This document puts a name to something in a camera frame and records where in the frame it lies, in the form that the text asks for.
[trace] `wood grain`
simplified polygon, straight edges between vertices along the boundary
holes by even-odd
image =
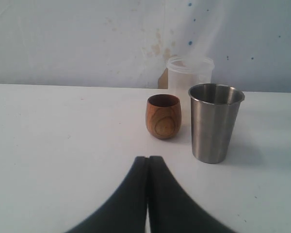
[[[151,96],[146,105],[146,128],[158,139],[175,136],[181,127],[180,100],[172,95]]]

